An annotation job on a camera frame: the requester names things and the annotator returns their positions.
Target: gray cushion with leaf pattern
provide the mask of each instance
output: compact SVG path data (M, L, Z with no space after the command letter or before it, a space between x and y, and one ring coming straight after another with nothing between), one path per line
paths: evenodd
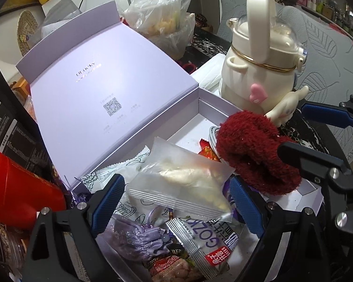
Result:
M226 20L246 14L246 0L221 0L222 18L217 35L232 41ZM309 86L306 99L338 105L353 94L353 42L347 36L308 17L292 6L276 5L277 15L296 32L308 51L306 64L297 73L296 88ZM353 160L353 128L329 126L349 162Z

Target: white ceramic teapot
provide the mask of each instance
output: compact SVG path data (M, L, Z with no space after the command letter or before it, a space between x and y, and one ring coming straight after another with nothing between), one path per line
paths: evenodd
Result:
M274 0L247 0L247 15L229 19L227 25L233 41L222 68L221 96L280 126L308 93L307 86L290 93L294 70L305 63L306 50L276 16Z

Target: red logo label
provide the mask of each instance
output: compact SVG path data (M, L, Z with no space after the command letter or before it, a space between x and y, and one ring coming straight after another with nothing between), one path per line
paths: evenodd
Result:
M231 251L226 246L222 246L219 249L208 253L205 258L211 266L217 266L218 264L225 261L230 255Z

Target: gift box lid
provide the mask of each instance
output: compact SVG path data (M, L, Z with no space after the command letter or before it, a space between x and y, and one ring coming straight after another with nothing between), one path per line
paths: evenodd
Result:
M142 127L198 87L120 22L114 1L70 20L17 64L60 177L73 186Z

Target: qr code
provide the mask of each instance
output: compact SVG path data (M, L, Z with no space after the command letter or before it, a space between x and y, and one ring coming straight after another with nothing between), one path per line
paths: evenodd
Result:
M116 98L113 98L112 100L104 104L104 109L106 109L109 116L112 116L115 112L121 109L121 104L118 102Z

